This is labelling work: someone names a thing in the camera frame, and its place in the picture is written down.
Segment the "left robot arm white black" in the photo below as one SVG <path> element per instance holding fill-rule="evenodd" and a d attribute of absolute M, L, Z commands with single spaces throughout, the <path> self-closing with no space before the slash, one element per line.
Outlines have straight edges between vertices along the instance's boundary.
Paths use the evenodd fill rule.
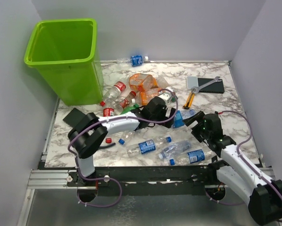
<path fill-rule="evenodd" d="M 144 129 L 151 123 L 170 128 L 177 110 L 177 107 L 168 108 L 162 98 L 154 97 L 146 106 L 125 114 L 108 117 L 98 117 L 94 113 L 84 115 L 67 135 L 70 141 L 68 151 L 75 155 L 80 170 L 79 182 L 84 186 L 93 183 L 93 155 L 108 135 Z"/>

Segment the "blue label water bottle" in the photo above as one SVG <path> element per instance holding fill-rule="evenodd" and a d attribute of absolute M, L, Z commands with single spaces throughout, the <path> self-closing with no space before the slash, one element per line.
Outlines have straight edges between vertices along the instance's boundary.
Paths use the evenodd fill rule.
<path fill-rule="evenodd" d="M 171 137 L 155 137 L 155 138 L 143 141 L 141 143 L 128 146 L 126 148 L 127 154 L 129 157 L 133 157 L 139 154 L 143 155 L 146 153 L 156 151 L 163 145 L 171 143 L 171 142 L 172 142 Z"/>

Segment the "blue label crushed bottle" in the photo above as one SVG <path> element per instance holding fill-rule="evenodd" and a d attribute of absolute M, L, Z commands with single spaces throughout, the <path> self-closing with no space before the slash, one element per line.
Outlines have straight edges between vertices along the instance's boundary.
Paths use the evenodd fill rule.
<path fill-rule="evenodd" d="M 180 110 L 177 111 L 175 117 L 174 117 L 174 122 L 172 127 L 173 128 L 180 128 L 184 126 L 183 120 L 188 119 L 196 114 L 196 111 L 194 109 L 188 109 L 188 110 Z"/>

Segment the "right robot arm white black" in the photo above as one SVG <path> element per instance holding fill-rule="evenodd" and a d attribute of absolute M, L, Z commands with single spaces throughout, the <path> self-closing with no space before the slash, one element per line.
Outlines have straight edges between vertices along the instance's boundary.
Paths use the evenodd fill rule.
<path fill-rule="evenodd" d="M 205 141 L 221 161 L 211 163 L 214 167 L 206 173 L 211 184 L 223 182 L 247 205 L 253 220 L 260 226 L 272 222 L 282 223 L 282 180 L 275 180 L 252 163 L 230 136 L 223 133 L 218 112 L 205 114 L 200 111 L 184 120 L 192 127 L 192 135 Z"/>

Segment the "brown tea bottle green cap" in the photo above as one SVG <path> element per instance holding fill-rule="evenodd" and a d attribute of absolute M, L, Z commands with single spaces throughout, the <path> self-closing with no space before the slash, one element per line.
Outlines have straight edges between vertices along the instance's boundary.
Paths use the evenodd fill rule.
<path fill-rule="evenodd" d="M 172 87 L 164 77 L 158 77 L 157 78 L 157 84 L 158 87 L 161 88 L 162 90 L 160 90 L 159 96 L 162 94 L 167 94 L 169 95 L 170 99 L 172 102 L 174 102 L 175 100 L 175 95 L 176 95 L 176 89 L 174 87 Z"/>

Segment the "crushed orange label bottle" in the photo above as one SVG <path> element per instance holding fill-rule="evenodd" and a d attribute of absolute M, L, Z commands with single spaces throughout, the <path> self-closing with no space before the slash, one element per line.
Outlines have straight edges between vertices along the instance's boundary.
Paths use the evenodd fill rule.
<path fill-rule="evenodd" d="M 146 92 L 157 84 L 150 74 L 136 73 L 129 78 L 129 87 L 135 92 Z"/>
<path fill-rule="evenodd" d="M 148 91 L 139 93 L 139 99 L 141 105 L 147 105 L 154 97 L 162 93 L 161 88 L 153 88 Z"/>

